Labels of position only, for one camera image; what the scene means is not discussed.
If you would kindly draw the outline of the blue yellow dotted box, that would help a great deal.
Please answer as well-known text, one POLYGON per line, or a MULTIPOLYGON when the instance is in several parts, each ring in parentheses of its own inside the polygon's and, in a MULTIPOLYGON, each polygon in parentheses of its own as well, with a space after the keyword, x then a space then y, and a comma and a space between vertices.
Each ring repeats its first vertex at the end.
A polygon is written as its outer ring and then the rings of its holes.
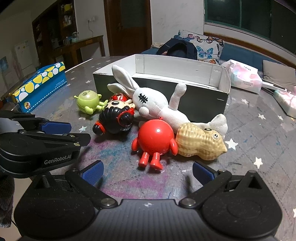
POLYGON ((11 99, 22 113, 30 113, 66 84, 65 64, 57 62, 38 70, 12 93, 11 99))

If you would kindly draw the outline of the white plush rabbit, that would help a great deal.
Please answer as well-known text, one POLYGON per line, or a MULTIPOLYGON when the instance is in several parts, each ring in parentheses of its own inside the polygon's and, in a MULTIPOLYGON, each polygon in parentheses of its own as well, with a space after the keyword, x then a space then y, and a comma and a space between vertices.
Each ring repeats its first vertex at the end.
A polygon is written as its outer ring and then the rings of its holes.
POLYGON ((193 123, 226 136, 228 125, 224 110, 231 83, 224 68, 215 67, 205 83, 178 82, 169 99, 158 90, 140 87, 124 68, 113 65, 111 70, 116 82, 108 84, 107 88, 130 97, 137 118, 162 118, 174 132, 184 123, 193 123))

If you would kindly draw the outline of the red round robot toy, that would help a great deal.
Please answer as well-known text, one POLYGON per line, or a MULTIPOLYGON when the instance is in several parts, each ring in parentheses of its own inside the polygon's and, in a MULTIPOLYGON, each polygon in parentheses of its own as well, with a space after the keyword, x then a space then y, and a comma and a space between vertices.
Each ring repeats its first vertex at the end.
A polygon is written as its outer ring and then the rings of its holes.
POLYGON ((161 155, 171 152, 178 153, 178 145, 172 127, 162 119, 146 121, 138 130, 137 137, 132 142, 132 150, 141 149, 143 154, 138 166, 144 168, 147 164, 156 170, 162 170, 161 155))

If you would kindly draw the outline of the white refrigerator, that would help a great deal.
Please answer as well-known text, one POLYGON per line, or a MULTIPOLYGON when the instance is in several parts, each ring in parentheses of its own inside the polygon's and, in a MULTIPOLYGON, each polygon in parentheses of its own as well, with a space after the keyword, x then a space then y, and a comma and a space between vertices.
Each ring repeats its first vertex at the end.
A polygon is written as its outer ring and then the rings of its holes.
POLYGON ((30 44, 27 40, 15 45, 14 49, 17 61, 22 70, 33 64, 30 51, 30 44))

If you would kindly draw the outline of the pink white tissue pack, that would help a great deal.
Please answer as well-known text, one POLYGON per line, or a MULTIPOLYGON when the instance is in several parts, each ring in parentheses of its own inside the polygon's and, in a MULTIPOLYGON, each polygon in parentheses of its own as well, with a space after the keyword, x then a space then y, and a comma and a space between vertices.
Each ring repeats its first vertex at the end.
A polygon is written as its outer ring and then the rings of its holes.
POLYGON ((256 68, 232 59, 222 63, 222 66, 227 70, 232 87, 260 93, 263 81, 256 68))

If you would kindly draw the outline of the butterfly print pillow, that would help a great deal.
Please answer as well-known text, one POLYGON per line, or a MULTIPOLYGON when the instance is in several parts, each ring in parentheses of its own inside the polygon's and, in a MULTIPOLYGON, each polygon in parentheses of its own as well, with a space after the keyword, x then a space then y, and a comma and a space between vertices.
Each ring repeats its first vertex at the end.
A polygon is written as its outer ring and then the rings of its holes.
POLYGON ((192 43, 197 49, 197 59, 219 65, 224 41, 217 37, 199 35, 187 30, 179 30, 175 39, 192 43))

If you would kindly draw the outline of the grey cushion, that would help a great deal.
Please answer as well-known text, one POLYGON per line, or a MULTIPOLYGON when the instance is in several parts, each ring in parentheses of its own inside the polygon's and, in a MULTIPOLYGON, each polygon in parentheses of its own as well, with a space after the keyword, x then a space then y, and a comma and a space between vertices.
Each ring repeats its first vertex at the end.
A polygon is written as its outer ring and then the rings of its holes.
POLYGON ((263 60, 263 78, 276 83, 288 91, 295 91, 295 68, 263 60))

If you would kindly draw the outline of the dark wooden door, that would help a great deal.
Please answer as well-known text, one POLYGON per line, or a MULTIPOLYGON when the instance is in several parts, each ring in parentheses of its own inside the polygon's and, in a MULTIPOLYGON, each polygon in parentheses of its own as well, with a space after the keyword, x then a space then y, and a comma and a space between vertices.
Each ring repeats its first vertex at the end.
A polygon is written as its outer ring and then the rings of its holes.
POLYGON ((104 1, 104 13, 111 56, 129 56, 150 48, 150 1, 104 1))

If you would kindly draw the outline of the dark wooden side table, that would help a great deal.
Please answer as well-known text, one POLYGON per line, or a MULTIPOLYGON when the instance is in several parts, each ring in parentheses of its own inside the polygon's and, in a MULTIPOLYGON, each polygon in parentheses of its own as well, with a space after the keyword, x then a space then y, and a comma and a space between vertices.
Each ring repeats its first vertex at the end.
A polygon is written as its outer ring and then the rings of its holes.
POLYGON ((78 53, 81 53, 80 49, 93 45, 93 44, 99 44, 101 56, 105 57, 105 49, 104 49, 104 43, 103 43, 103 36, 96 36, 91 37, 83 40, 79 40, 78 42, 71 43, 69 45, 65 45, 63 47, 59 47, 55 49, 49 56, 56 60, 59 56, 68 56, 69 59, 66 61, 68 66, 74 67, 80 63, 82 63, 82 58, 79 57, 78 53))

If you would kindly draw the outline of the green one-eyed monster toy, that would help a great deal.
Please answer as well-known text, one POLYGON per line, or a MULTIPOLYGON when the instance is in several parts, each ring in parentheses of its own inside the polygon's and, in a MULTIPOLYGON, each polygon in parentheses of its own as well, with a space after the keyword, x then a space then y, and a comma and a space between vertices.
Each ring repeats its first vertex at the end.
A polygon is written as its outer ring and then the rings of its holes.
POLYGON ((101 101, 102 95, 93 90, 84 90, 79 95, 75 95, 77 106, 83 113, 92 115, 96 111, 102 111, 108 104, 108 99, 101 101))

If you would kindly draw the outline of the grey white cardboard box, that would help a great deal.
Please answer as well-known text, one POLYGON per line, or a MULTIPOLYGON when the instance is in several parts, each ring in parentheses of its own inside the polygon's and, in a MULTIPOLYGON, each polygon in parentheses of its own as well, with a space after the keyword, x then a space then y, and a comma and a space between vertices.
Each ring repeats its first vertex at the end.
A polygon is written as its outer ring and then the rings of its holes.
POLYGON ((110 97, 107 85, 115 83, 112 66, 124 68, 140 87, 158 90, 171 98, 176 85, 187 86, 178 110, 196 123, 207 123, 224 113, 231 82, 220 65, 172 56, 135 54, 124 57, 93 72, 97 91, 110 97))

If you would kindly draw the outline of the black haired doll figure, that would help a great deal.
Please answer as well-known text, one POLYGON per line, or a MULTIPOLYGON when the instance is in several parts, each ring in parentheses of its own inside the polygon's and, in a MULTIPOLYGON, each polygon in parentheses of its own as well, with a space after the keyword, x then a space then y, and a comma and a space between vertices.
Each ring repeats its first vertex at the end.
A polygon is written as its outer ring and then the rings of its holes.
POLYGON ((133 124, 134 113, 135 104, 132 99, 123 93, 116 93, 110 97, 107 106, 93 125, 93 133, 102 136, 105 133, 128 132, 133 124))

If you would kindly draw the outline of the star patterned grey tablecloth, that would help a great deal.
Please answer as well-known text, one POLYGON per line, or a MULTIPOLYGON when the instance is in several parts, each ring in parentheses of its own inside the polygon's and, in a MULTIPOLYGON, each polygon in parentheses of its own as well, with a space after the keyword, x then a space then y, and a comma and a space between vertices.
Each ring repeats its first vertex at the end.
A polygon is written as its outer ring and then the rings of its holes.
POLYGON ((137 126, 119 137, 95 136, 72 94, 86 88, 85 68, 52 95, 37 116, 88 133, 68 166, 40 174, 15 208, 22 240, 295 240, 295 119, 268 93, 233 89, 226 104, 227 153, 209 162, 219 175, 193 176, 199 157, 165 154, 163 170, 140 168, 132 151, 137 126), (104 164, 95 186, 80 176, 104 164))

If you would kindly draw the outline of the beige peanut toy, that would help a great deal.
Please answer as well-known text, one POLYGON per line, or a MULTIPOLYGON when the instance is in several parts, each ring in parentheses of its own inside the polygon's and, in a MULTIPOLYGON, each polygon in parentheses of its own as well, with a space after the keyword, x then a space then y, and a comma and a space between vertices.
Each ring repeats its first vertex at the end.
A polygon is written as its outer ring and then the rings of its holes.
POLYGON ((178 154, 184 157, 199 156, 202 160, 212 161, 227 153, 224 140, 217 131, 200 128, 193 123, 182 124, 175 141, 178 154))

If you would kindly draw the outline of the dark window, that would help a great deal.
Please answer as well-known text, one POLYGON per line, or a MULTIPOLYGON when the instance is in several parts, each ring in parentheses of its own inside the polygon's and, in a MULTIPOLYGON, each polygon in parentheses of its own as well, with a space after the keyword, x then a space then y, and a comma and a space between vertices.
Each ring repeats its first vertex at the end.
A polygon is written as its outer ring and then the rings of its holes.
POLYGON ((205 1, 205 21, 255 34, 295 52, 295 11, 280 1, 205 1))

